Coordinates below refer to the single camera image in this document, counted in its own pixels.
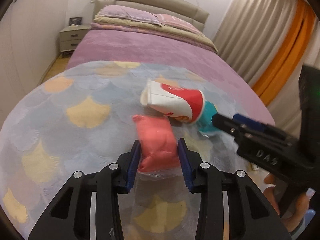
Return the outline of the person's right hand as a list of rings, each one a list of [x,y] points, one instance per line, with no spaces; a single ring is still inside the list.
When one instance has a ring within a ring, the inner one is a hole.
[[[271,185],[271,187],[268,187],[264,190],[264,195],[276,210],[277,214],[280,214],[278,202],[276,201],[276,197],[274,195],[276,179],[277,178],[271,173],[269,173],[265,177],[264,183],[267,185]],[[283,217],[281,218],[289,233],[294,232],[294,230],[303,220],[309,209],[310,199],[313,197],[315,192],[316,191],[313,189],[308,189],[308,191],[294,197],[293,201],[289,202],[289,207],[291,207],[292,210],[288,215],[283,215]]]

